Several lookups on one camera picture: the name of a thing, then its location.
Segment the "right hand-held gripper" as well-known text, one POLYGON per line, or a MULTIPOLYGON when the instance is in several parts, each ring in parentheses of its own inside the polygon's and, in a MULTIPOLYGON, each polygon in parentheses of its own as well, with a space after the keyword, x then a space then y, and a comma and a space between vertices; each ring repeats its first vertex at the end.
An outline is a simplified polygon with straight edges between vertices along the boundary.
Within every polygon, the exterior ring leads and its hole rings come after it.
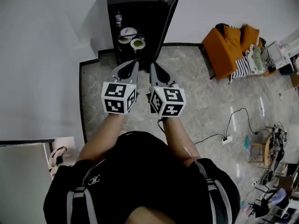
POLYGON ((165 66, 152 63, 150 66, 148 102, 150 112, 159 118, 179 117, 186 106, 184 89, 176 83, 175 75, 165 66))

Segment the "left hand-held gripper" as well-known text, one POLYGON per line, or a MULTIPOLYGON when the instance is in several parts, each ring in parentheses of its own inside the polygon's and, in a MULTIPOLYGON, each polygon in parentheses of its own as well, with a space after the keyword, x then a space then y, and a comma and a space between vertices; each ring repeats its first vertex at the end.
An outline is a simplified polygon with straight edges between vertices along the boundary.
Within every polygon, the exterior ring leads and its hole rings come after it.
POLYGON ((103 83, 101 100, 104 111, 128 114, 137 98, 139 63, 127 61, 113 69, 113 77, 103 83))

